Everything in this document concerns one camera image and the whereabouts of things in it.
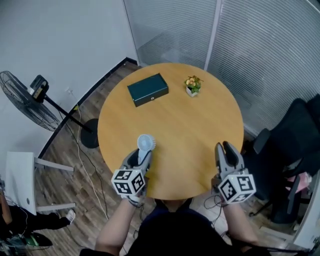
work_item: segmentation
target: pink object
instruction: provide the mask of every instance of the pink object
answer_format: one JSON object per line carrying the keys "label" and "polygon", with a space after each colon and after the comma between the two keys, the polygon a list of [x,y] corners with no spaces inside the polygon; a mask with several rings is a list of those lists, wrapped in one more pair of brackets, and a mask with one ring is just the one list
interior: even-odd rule
{"label": "pink object", "polygon": [[[308,187],[311,180],[312,180],[312,177],[306,172],[300,173],[299,176],[300,176],[300,182],[299,182],[298,188],[295,193],[298,193],[299,191]],[[288,178],[287,180],[289,182],[293,183],[295,181],[295,178],[296,178],[296,176],[293,176],[293,177]],[[291,187],[285,187],[285,188],[289,191],[291,190]]]}

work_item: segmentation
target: dark green box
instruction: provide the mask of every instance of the dark green box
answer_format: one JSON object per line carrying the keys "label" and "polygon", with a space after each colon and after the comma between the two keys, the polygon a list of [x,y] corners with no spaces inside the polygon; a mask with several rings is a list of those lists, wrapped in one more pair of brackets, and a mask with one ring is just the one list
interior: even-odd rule
{"label": "dark green box", "polygon": [[169,93],[168,85],[160,73],[135,82],[128,89],[136,107]]}

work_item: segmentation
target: sneaker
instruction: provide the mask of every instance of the sneaker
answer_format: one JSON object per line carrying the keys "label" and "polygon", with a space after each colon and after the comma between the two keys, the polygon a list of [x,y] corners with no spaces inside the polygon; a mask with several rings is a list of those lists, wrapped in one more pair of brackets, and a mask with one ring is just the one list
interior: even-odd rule
{"label": "sneaker", "polygon": [[68,221],[70,221],[71,224],[76,218],[76,213],[74,210],[70,209],[65,217],[68,219]]}

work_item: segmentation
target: black shirt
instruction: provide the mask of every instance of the black shirt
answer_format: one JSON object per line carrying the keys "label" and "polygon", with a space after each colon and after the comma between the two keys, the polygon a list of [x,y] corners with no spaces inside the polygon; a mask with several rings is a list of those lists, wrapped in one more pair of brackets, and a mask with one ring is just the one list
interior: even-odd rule
{"label": "black shirt", "polygon": [[5,240],[13,235],[22,234],[26,228],[26,213],[17,206],[9,206],[12,222],[7,225],[2,217],[0,204],[0,239]]}
{"label": "black shirt", "polygon": [[[83,249],[80,256],[110,256],[106,252]],[[228,245],[210,222],[192,213],[168,212],[142,223],[138,238],[127,255],[228,255],[243,253]],[[245,255],[270,255],[252,248]]]}

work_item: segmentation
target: table top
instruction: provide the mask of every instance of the table top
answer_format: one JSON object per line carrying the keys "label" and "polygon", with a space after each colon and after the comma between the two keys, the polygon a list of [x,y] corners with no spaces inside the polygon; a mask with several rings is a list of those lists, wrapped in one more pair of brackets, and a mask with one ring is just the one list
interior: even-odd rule
{"label": "table top", "polygon": [[16,204],[36,215],[35,156],[32,152],[7,152],[5,192]]}
{"label": "table top", "polygon": [[[129,85],[160,73],[169,93],[136,107]],[[184,81],[197,76],[200,93],[190,97]],[[156,147],[146,176],[147,196],[162,200],[195,197],[211,189],[217,173],[215,146],[228,141],[239,151],[244,125],[239,106],[227,87],[208,72],[182,63],[160,63],[125,77],[108,95],[100,112],[98,140],[112,172],[150,134]]]}

